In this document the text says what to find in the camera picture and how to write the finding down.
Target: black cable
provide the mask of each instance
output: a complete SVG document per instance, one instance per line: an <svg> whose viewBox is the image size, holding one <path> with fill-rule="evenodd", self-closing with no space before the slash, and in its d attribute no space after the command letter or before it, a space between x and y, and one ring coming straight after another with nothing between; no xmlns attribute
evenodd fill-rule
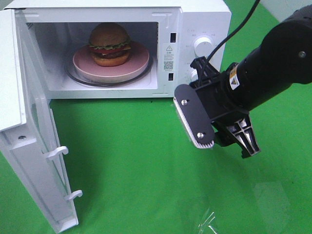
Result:
<svg viewBox="0 0 312 234"><path fill-rule="evenodd" d="M202 77L204 75L204 70L205 67L207 66L208 62L210 61L210 59L215 55L215 53L220 49L220 47L227 42L231 37L233 37L249 20L249 18L252 16L252 14L254 13L256 7L258 6L259 2L261 0L256 0L252 6L252 8L250 9L249 13L247 14L247 16L245 17L245 19L240 23L240 25L233 31L231 32L222 42L219 43L219 45L209 54L209 56L206 59L206 62L204 64L204 66L202 67L202 70L200 72L200 75L198 76L198 85L201 86L202 85Z"/></svg>

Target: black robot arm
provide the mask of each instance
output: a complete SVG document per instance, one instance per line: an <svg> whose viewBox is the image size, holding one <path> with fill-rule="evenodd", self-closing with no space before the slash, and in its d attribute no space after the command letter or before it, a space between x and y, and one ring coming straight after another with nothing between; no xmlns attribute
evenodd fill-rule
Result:
<svg viewBox="0 0 312 234"><path fill-rule="evenodd" d="M203 77L176 88L174 103L198 148L238 143L242 157L260 152L249 111L293 83L312 82L312 5L273 28L240 63L219 73L206 58L191 67Z"/></svg>

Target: microwave door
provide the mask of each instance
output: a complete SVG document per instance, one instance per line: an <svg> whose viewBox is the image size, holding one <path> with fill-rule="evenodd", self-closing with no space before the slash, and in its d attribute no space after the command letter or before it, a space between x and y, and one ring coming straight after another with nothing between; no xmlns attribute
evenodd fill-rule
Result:
<svg viewBox="0 0 312 234"><path fill-rule="evenodd" d="M56 233L78 224L52 110L39 81L36 43L14 10L0 11L0 151Z"/></svg>

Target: plate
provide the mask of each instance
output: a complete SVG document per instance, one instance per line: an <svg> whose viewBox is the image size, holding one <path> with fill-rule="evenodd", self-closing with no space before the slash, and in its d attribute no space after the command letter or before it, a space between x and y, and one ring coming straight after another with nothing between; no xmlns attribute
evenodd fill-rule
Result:
<svg viewBox="0 0 312 234"><path fill-rule="evenodd" d="M131 42L131 53L127 61L119 66L102 67L92 59L88 46L75 52L73 64L78 74L96 83L119 83L132 80L148 67L150 54L148 49L138 42Z"/></svg>

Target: green surface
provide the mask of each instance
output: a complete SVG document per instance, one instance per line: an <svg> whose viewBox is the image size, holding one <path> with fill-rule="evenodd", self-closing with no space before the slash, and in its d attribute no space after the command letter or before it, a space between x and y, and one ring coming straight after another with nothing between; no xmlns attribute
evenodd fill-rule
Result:
<svg viewBox="0 0 312 234"><path fill-rule="evenodd" d="M253 1L226 1L233 30ZM228 42L223 69L277 21L262 7ZM293 85L251 112L262 152L196 149L172 99L54 100L79 226L67 234L197 234L209 209L221 234L312 233L311 88ZM53 230L0 157L0 233Z"/></svg>

